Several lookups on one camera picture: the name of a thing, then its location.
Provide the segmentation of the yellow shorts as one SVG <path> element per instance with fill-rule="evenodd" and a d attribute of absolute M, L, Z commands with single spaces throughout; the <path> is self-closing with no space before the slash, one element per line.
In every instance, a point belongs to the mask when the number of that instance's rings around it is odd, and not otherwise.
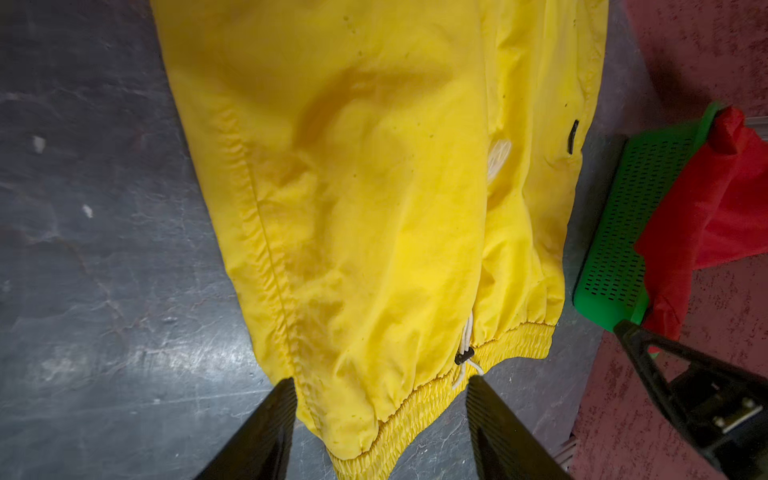
<path fill-rule="evenodd" d="M 605 1 L 155 1 L 258 364 L 341 479 L 545 358 Z"/>

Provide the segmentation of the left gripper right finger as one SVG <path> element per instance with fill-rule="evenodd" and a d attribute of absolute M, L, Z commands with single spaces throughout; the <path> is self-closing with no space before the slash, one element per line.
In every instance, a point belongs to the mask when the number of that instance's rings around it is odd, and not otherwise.
<path fill-rule="evenodd" d="M 569 477 L 482 376 L 471 377 L 466 392 L 468 425 L 480 479 Z"/>

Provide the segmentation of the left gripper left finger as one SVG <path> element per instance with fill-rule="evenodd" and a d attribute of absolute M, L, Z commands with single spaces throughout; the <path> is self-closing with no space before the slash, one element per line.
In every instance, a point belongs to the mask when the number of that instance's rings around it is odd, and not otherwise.
<path fill-rule="evenodd" d="M 296 411 L 294 380 L 283 379 L 196 479 L 285 479 Z"/>

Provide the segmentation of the green plastic basket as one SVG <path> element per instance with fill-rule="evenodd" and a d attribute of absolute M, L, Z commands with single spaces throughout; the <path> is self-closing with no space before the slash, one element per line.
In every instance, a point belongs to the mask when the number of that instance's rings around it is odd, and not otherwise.
<path fill-rule="evenodd" d="M 649 298 L 635 243 L 722 109 L 713 102 L 699 119 L 648 130 L 624 143 L 573 295 L 576 310 L 604 330 L 623 320 L 642 323 Z"/>

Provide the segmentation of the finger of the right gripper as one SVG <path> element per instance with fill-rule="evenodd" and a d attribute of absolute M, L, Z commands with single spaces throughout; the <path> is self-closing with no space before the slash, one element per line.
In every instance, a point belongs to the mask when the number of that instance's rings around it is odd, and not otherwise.
<path fill-rule="evenodd" d="M 765 377 L 628 320 L 613 333 L 655 407 L 700 456 L 729 479 L 767 477 Z M 666 379 L 651 347 L 686 362 L 686 370 Z"/>

